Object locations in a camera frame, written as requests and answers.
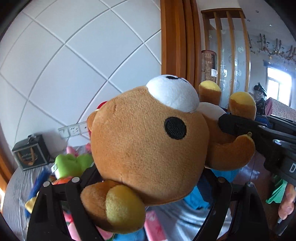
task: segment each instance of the wall socket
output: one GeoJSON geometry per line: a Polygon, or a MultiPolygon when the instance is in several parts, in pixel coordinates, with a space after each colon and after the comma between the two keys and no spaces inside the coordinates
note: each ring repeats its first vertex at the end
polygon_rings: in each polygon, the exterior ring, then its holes
{"type": "Polygon", "coordinates": [[[78,136],[88,132],[87,122],[80,122],[78,124],[65,126],[58,129],[59,135],[63,139],[67,139],[69,137],[78,136]]]}
{"type": "Polygon", "coordinates": [[[78,123],[78,125],[79,125],[79,128],[80,128],[81,134],[88,132],[87,122],[86,121],[85,122],[80,122],[80,123],[78,123]]]}
{"type": "Polygon", "coordinates": [[[68,130],[69,130],[70,136],[72,137],[78,136],[81,134],[79,129],[79,124],[68,126],[68,130]]]}

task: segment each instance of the brown teddy bear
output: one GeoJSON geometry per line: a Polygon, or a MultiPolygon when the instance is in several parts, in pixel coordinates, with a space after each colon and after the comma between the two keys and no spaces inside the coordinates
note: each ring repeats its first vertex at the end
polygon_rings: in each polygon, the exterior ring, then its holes
{"type": "MultiPolygon", "coordinates": [[[[219,104],[221,90],[214,82],[203,82],[200,90],[201,100],[219,104]]],[[[230,101],[237,115],[254,118],[251,96],[230,101]]],[[[187,196],[204,166],[232,170],[251,160],[253,140],[222,133],[218,118],[225,112],[212,103],[200,103],[187,80],[162,75],[89,116],[91,150],[104,182],[87,186],[81,200],[97,226],[134,232],[144,225],[146,206],[187,196]]]]}

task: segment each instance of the window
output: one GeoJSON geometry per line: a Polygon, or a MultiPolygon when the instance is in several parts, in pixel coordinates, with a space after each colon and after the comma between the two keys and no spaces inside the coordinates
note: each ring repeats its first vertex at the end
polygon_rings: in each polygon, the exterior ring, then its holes
{"type": "Polygon", "coordinates": [[[5,193],[0,188],[0,202],[1,202],[1,204],[0,204],[0,211],[1,212],[2,212],[2,207],[3,207],[4,196],[5,196],[5,193]]]}
{"type": "Polygon", "coordinates": [[[267,98],[290,106],[292,77],[278,69],[267,68],[267,98]]]}

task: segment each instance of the black embroidered eye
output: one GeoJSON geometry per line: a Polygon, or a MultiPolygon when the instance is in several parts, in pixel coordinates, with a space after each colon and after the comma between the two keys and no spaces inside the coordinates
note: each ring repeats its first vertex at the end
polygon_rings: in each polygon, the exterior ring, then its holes
{"type": "Polygon", "coordinates": [[[178,117],[169,117],[165,120],[165,131],[170,138],[181,140],[186,136],[186,125],[178,117]]]}
{"type": "Polygon", "coordinates": [[[169,80],[178,80],[179,79],[178,77],[171,76],[171,75],[166,76],[166,78],[169,80]]]}

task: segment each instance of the white wall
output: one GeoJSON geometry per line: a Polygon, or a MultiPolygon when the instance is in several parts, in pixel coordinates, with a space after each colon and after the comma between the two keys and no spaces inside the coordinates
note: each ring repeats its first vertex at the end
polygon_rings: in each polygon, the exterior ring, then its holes
{"type": "Polygon", "coordinates": [[[240,8],[238,0],[197,0],[199,9],[207,10],[214,8],[238,7],[240,8]]]}
{"type": "Polygon", "coordinates": [[[266,67],[263,65],[263,60],[265,56],[261,54],[254,54],[250,53],[251,59],[251,76],[250,76],[250,83],[249,83],[249,92],[254,93],[254,86],[260,82],[260,84],[266,88],[266,67]]]}
{"type": "Polygon", "coordinates": [[[33,0],[0,43],[0,122],[10,148],[42,133],[49,151],[86,144],[85,121],[161,69],[160,0],[33,0]]]}

